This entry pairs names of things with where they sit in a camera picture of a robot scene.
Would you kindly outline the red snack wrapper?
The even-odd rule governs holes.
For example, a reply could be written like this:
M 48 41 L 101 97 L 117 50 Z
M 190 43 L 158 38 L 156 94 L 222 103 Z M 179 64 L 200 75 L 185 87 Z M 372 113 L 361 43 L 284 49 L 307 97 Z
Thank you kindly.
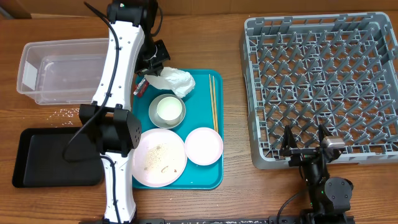
M 149 82 L 143 78 L 137 85 L 136 88 L 133 92 L 134 96 L 140 98 L 143 96 L 143 94 L 145 93 L 145 91 L 147 90 L 149 86 Z

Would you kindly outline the scattered rice grains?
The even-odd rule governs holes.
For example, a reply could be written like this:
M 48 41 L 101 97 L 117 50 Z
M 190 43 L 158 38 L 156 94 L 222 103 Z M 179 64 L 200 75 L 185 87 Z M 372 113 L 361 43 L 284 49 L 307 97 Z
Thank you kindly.
M 79 126 L 79 108 L 60 108 L 46 118 L 46 122 L 53 128 Z

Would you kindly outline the black plastic tray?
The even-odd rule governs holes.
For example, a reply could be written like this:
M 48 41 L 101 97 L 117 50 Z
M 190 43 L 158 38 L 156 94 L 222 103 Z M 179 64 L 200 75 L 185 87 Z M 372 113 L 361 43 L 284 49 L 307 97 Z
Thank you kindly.
M 84 159 L 68 163 L 62 157 L 67 142 L 79 130 L 69 128 L 28 128 L 21 132 L 12 176 L 16 188 L 69 187 L 97 185 L 103 179 L 101 160 L 95 145 L 85 134 L 79 134 L 70 144 L 67 157 Z

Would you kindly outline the grey dishwasher rack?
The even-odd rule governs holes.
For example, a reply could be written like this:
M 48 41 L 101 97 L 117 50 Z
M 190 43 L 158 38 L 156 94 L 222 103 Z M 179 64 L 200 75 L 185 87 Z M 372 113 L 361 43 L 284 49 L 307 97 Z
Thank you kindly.
M 397 161 L 397 39 L 387 14 L 253 17 L 239 48 L 256 168 L 288 168 L 286 126 L 298 147 L 314 149 L 324 125 L 345 142 L 340 163 Z

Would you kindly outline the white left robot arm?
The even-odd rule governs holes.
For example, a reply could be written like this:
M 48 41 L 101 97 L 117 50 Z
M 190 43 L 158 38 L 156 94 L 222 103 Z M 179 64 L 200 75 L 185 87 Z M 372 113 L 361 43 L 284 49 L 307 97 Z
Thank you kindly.
M 159 76 L 170 60 L 162 40 L 152 32 L 163 12 L 156 0 L 112 1 L 106 13 L 85 4 L 109 29 L 103 73 L 91 103 L 81 105 L 82 127 L 96 146 L 93 161 L 103 165 L 106 210 L 100 223 L 134 223 L 136 203 L 132 191 L 132 154 L 139 145 L 142 124 L 131 111 L 132 85 L 136 75 Z

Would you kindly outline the left wooden chopstick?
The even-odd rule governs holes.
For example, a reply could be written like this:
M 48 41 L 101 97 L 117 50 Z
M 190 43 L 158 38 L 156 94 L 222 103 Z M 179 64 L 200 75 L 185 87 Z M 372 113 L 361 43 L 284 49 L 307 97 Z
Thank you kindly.
M 217 123 L 216 123 L 216 116 L 215 116 L 215 107 L 214 107 L 214 99 L 213 99 L 213 86 L 211 82 L 211 75 L 209 74 L 209 87 L 210 87 L 210 98 L 211 98 L 211 110 L 212 110 L 212 117 L 213 117 L 213 129 L 217 131 Z

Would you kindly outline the right wooden chopstick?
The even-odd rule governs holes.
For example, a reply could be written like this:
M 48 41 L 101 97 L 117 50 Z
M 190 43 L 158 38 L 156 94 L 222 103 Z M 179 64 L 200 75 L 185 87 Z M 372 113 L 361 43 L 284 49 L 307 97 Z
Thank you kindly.
M 216 100 L 215 77 L 212 78 L 212 84 L 213 84 L 213 106 L 215 111 L 215 131 L 218 133 L 219 128 L 218 128 L 218 111 L 217 111 L 217 100 Z

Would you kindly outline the white cup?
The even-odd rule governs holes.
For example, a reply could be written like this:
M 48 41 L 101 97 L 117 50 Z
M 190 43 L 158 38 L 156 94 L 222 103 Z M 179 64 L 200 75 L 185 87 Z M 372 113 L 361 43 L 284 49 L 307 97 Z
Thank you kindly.
M 175 125 L 180 121 L 183 106 L 178 98 L 167 96 L 159 101 L 156 111 L 163 122 Z

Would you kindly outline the teal serving tray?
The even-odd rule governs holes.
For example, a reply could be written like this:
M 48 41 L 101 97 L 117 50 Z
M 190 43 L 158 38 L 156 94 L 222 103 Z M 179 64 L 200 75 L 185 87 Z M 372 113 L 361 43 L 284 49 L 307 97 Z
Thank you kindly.
M 188 69 L 195 80 L 194 89 L 183 98 L 187 113 L 177 127 L 176 132 L 183 140 L 196 128 L 212 128 L 213 115 L 211 110 L 211 96 L 209 78 L 215 79 L 216 102 L 218 113 L 218 132 L 224 136 L 224 114 L 223 114 L 223 79 L 215 70 Z M 141 121 L 142 130 L 147 131 L 156 127 L 149 118 L 150 103 L 157 97 L 170 90 L 159 90 L 149 86 L 144 94 L 133 98 L 132 113 Z M 214 164 L 199 166 L 191 161 L 187 162 L 181 176 L 173 183 L 166 185 L 164 189 L 171 190 L 210 190 L 217 188 L 223 180 L 224 162 L 219 158 Z

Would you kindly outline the large pink plate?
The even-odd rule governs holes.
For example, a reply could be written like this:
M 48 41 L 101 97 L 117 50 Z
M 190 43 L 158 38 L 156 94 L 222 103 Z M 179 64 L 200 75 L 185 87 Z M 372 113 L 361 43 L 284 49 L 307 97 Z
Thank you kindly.
M 165 187 L 175 182 L 187 165 L 185 144 L 168 129 L 150 129 L 141 135 L 132 159 L 132 176 L 147 187 Z

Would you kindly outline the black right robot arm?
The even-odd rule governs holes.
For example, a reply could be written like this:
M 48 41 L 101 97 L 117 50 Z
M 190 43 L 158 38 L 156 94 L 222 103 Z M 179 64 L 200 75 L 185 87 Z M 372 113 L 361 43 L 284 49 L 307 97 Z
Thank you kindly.
M 327 164 L 338 159 L 345 147 L 342 138 L 332 135 L 324 125 L 318 126 L 319 145 L 315 149 L 299 148 L 290 126 L 284 129 L 281 156 L 289 157 L 289 166 L 298 167 L 306 189 L 289 198 L 279 209 L 276 222 L 282 223 L 283 209 L 299 195 L 308 193 L 311 207 L 303 209 L 293 223 L 354 223 L 347 217 L 350 210 L 353 183 L 341 177 L 331 177 Z

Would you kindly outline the wooden chopstick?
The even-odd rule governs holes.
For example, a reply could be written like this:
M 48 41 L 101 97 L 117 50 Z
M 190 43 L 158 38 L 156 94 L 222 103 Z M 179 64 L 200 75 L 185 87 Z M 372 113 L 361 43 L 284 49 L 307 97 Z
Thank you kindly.
M 217 123 L 216 123 L 216 116 L 215 116 L 215 107 L 214 107 L 214 99 L 213 99 L 213 86 L 211 82 L 211 75 L 209 74 L 209 87 L 210 87 L 210 98 L 211 98 L 211 110 L 212 110 L 212 117 L 213 117 L 213 129 L 217 131 Z
M 215 77 L 212 78 L 212 84 L 213 84 L 213 106 L 215 111 L 215 131 L 218 133 L 219 128 L 218 128 L 218 111 L 217 111 L 217 100 L 216 100 Z

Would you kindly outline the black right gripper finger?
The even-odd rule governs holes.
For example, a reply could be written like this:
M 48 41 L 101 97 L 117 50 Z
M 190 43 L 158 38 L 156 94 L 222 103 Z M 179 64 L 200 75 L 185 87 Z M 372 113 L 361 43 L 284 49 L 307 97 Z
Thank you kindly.
M 327 137 L 332 136 L 331 132 L 326 128 L 324 124 L 320 124 L 318 126 L 318 139 L 320 143 L 320 147 L 327 148 L 328 143 L 327 143 Z
M 284 128 L 284 135 L 282 140 L 281 149 L 297 148 L 297 143 L 289 125 Z

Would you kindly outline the white napkin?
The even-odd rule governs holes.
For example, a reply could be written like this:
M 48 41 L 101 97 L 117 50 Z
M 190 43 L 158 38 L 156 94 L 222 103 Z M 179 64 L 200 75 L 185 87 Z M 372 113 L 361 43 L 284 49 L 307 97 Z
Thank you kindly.
M 195 88 L 195 80 L 189 72 L 177 68 L 164 67 L 159 76 L 145 75 L 150 85 L 159 90 L 171 90 L 184 98 Z

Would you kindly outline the clear plastic bin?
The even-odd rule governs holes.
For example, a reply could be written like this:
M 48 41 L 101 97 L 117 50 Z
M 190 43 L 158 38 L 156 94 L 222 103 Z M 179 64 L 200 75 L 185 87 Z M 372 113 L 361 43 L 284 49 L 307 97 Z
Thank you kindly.
M 17 92 L 38 105 L 91 103 L 107 50 L 107 38 L 30 42 L 22 51 Z

